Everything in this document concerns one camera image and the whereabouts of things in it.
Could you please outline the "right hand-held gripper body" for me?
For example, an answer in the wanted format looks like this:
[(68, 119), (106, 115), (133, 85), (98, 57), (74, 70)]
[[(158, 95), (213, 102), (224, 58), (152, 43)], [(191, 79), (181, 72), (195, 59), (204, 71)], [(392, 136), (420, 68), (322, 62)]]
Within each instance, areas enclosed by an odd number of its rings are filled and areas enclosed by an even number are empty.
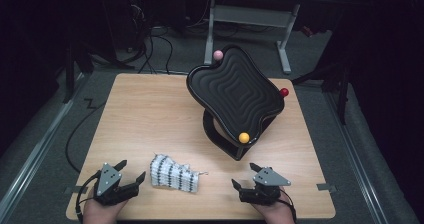
[(278, 174), (271, 167), (263, 169), (253, 176), (254, 188), (243, 188), (239, 193), (241, 202), (259, 205), (273, 205), (277, 202), (282, 193), (281, 186), (290, 186), (291, 182)]

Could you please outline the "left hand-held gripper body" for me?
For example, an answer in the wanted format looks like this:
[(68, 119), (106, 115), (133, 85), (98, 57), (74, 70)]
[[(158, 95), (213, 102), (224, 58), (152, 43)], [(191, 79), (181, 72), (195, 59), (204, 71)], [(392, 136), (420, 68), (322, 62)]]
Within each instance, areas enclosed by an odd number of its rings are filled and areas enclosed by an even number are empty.
[(104, 163), (94, 186), (93, 198), (103, 206), (116, 205), (139, 194), (139, 185), (135, 182), (125, 186), (119, 185), (122, 174), (113, 167)]

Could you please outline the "white dotted cloth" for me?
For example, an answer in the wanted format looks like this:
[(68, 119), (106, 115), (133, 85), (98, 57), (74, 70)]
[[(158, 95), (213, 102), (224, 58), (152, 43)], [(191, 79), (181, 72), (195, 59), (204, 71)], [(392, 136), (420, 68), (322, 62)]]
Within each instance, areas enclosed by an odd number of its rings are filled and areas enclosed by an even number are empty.
[(164, 154), (156, 154), (150, 162), (149, 169), (152, 186), (188, 193), (197, 193), (200, 176), (207, 175), (207, 172), (194, 171), (189, 164), (179, 164)]

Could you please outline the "black wavy tray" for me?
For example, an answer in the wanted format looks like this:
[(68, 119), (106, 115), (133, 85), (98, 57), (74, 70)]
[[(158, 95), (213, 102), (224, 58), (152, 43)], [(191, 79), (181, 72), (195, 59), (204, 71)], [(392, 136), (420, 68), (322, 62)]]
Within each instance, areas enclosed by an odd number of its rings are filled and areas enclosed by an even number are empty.
[(239, 46), (215, 55), (214, 63), (189, 72), (186, 86), (204, 108), (207, 137), (239, 161), (284, 110), (289, 90), (277, 88)]

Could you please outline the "person's left hand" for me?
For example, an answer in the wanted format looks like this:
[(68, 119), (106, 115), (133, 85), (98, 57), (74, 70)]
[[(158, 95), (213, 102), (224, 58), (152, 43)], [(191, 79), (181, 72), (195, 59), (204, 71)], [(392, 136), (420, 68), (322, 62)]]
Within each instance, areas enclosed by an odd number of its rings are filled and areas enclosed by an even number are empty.
[(84, 204), (83, 224), (117, 224), (117, 218), (128, 203), (127, 200), (112, 206), (103, 206), (92, 198), (93, 191), (89, 192), (89, 199)]

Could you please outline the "person's right hand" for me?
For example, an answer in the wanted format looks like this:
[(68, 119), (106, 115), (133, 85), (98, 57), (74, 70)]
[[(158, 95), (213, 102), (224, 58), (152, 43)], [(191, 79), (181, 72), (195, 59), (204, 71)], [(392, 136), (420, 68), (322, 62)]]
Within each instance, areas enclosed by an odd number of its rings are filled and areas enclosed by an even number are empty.
[(284, 196), (281, 196), (280, 200), (273, 205), (253, 204), (253, 208), (263, 216), (267, 224), (295, 224), (289, 200)]

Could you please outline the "grey tape piece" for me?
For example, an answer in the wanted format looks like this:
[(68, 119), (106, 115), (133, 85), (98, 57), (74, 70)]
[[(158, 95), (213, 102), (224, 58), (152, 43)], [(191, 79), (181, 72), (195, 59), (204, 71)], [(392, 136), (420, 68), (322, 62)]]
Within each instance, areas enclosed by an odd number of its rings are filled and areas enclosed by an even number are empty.
[(83, 186), (73, 186), (73, 187), (66, 187), (64, 190), (64, 194), (72, 194), (72, 193), (79, 193), (80, 191), (85, 194), (87, 192), (88, 188)]
[(335, 185), (331, 185), (331, 184), (328, 184), (328, 183), (317, 184), (317, 189), (319, 191), (328, 191), (330, 193), (337, 191), (337, 188), (336, 188)]

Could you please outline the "black metal stand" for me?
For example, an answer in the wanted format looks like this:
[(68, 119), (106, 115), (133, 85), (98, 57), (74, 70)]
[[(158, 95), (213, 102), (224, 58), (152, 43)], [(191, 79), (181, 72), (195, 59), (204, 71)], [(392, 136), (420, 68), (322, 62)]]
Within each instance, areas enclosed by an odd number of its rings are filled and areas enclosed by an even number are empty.
[(68, 103), (75, 89), (74, 67), (78, 66), (83, 74), (91, 74), (94, 70), (90, 55), (86, 47), (79, 42), (71, 42), (66, 49), (65, 59), (65, 98), (64, 103)]
[(294, 85), (299, 85), (308, 80), (322, 79), (321, 90), (323, 92), (338, 92), (338, 101), (336, 102), (336, 113), (339, 121), (345, 125), (345, 109), (348, 101), (348, 83), (350, 67), (342, 64), (330, 64), (325, 67), (317, 68), (301, 77), (292, 80)]

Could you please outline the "black computer tower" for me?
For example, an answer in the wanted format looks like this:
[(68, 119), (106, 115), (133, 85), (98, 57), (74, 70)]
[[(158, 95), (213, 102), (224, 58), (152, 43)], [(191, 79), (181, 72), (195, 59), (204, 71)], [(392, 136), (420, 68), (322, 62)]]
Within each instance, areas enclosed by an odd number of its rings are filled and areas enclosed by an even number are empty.
[(118, 47), (130, 51), (139, 50), (146, 29), (143, 0), (118, 0), (116, 15)]

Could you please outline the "desk with grey metal legs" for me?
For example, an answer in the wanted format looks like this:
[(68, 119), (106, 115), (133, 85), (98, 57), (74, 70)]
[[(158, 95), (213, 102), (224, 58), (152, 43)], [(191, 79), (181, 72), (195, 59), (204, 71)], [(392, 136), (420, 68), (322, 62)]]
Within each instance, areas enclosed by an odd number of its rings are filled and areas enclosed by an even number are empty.
[(216, 22), (283, 28), (285, 33), (282, 35), (280, 40), (276, 41), (276, 48), (283, 72), (285, 74), (290, 74), (291, 67), (286, 53), (286, 45), (295, 24), (299, 9), (299, 1), (296, 1), (293, 4), (290, 11), (277, 11), (258, 7), (237, 7), (216, 4), (215, 0), (209, 0), (208, 34), (205, 46), (204, 63), (212, 63), (214, 47), (213, 31), (214, 24)]

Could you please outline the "grey metal floor rail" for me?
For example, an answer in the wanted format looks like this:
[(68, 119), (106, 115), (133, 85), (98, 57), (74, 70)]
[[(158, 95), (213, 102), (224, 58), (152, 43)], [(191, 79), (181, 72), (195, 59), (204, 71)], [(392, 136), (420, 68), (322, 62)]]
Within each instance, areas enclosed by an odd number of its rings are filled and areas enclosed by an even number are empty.
[(353, 139), (349, 133), (349, 130), (345, 124), (342, 123), (337, 112), (337, 104), (332, 94), (323, 94), (327, 105), (330, 108), (333, 118), (337, 123), (339, 132), (343, 139), (343, 146), (346, 150), (346, 154), (351, 165), (352, 171), (358, 182), (362, 196), (366, 202), (368, 210), (374, 221), (374, 224), (389, 224), (386, 214), (381, 206), (380, 200), (376, 194), (375, 188), (370, 181), (370, 178), (363, 166), (363, 163), (358, 155), (355, 148)]
[(0, 160), (0, 224), (7, 224), (22, 196), (52, 147), (60, 126), (74, 104), (74, 98), (84, 88), (90, 74), (78, 74), (71, 99), (64, 103), (66, 88), (60, 87), (54, 96), (36, 113)]

